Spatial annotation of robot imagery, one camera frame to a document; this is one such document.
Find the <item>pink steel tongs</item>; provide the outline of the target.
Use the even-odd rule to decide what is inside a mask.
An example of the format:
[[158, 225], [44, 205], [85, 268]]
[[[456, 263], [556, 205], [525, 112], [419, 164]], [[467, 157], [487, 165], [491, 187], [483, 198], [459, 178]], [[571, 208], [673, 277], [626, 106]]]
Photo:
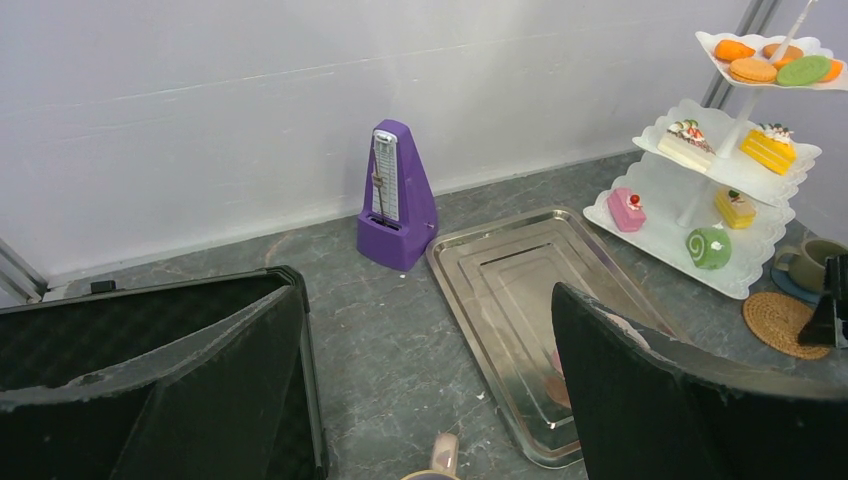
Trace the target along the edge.
[[571, 409], [572, 403], [565, 383], [559, 352], [554, 349], [550, 354], [550, 365], [553, 374], [544, 379], [544, 385], [548, 396], [558, 405]]

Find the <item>orange fish cake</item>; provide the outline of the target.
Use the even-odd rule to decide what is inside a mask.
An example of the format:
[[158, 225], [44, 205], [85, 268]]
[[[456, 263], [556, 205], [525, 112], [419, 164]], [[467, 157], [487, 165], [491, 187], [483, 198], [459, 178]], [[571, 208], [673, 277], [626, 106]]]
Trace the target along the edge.
[[713, 54], [717, 60], [730, 63], [738, 59], [752, 57], [756, 54], [756, 50], [740, 41], [723, 39], [716, 44]]
[[828, 83], [835, 80], [843, 71], [844, 63], [838, 59], [831, 59], [830, 69], [826, 75], [824, 75], [819, 82], [820, 83]]

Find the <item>small grey-green mug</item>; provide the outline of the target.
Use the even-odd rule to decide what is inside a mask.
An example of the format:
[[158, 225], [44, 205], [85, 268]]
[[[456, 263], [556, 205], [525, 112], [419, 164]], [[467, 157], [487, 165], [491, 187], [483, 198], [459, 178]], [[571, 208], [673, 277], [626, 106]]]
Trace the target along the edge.
[[836, 241], [811, 238], [799, 246], [784, 246], [774, 255], [773, 266], [788, 274], [800, 288], [820, 294], [823, 289], [826, 261], [847, 253], [847, 247]]

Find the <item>green macaron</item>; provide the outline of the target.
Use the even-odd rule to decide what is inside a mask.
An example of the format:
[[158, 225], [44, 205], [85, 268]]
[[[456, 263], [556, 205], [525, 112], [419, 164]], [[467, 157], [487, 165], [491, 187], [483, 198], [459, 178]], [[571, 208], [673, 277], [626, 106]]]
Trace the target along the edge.
[[792, 60], [777, 73], [776, 83], [782, 86], [807, 86], [820, 82], [832, 67], [831, 60], [821, 55], [803, 56]]

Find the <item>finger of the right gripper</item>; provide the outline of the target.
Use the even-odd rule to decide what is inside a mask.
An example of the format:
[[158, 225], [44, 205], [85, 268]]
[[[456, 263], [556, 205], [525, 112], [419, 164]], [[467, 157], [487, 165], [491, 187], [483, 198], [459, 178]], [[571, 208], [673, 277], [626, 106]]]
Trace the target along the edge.
[[822, 293], [797, 337], [809, 347], [847, 349], [847, 255], [828, 257]]

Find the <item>yellow rectangular cake bar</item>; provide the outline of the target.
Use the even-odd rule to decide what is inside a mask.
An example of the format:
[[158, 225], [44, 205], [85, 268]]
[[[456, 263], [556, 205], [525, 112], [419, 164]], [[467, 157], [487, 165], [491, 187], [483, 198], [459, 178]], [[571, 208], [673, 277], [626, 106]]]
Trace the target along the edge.
[[752, 226], [757, 215], [753, 202], [740, 192], [722, 187], [714, 197], [714, 206], [724, 223], [731, 229], [746, 229]]

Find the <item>pink mug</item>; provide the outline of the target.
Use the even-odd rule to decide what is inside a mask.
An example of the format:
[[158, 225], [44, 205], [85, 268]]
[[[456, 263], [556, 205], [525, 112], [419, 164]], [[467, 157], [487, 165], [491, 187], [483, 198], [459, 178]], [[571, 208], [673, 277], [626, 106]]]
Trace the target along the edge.
[[433, 444], [429, 467], [407, 474], [402, 480], [459, 480], [458, 450], [459, 440], [456, 435], [439, 434]]

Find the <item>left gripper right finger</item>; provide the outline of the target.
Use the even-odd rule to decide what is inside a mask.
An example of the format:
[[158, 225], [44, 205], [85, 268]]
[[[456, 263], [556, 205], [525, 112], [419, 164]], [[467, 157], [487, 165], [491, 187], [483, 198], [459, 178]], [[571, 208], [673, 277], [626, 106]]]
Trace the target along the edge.
[[552, 326], [592, 479], [843, 479], [847, 391], [707, 352], [565, 283]]

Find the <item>pink cake piece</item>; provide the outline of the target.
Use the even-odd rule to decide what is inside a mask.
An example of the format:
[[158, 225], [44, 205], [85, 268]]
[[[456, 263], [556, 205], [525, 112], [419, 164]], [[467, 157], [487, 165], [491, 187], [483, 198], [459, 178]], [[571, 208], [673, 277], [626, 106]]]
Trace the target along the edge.
[[632, 233], [640, 230], [647, 220], [641, 197], [630, 188], [619, 187], [606, 199], [610, 215], [619, 231]]

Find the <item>yellow cake slice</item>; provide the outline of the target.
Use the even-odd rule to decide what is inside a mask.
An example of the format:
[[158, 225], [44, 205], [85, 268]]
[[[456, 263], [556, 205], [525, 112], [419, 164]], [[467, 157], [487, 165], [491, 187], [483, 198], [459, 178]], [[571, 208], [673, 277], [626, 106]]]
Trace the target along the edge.
[[780, 123], [760, 123], [747, 133], [738, 149], [770, 171], [785, 175], [797, 159], [792, 134]]

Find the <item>layered strawberry cake slice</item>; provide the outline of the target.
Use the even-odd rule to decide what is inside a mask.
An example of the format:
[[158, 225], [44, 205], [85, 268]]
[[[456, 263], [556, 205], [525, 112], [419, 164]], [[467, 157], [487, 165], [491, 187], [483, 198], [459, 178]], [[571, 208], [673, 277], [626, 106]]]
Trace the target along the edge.
[[714, 149], [694, 119], [672, 123], [660, 138], [657, 148], [672, 160], [700, 173], [706, 172], [716, 159]]

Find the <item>green swirl roll cake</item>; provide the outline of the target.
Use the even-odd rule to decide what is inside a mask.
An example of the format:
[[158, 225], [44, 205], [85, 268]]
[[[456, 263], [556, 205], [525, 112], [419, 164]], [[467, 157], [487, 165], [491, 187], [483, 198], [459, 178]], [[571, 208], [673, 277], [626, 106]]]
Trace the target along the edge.
[[685, 241], [694, 266], [704, 270], [725, 267], [732, 257], [732, 243], [727, 231], [719, 227], [700, 227], [692, 230]]

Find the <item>orange sandwich cookie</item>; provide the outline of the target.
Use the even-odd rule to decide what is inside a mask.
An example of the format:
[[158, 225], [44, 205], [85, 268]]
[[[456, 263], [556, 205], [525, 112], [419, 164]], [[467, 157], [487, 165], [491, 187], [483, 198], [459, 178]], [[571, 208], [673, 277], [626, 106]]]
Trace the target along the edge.
[[747, 84], [772, 84], [776, 81], [778, 70], [769, 62], [753, 57], [733, 60], [728, 66], [729, 76]]

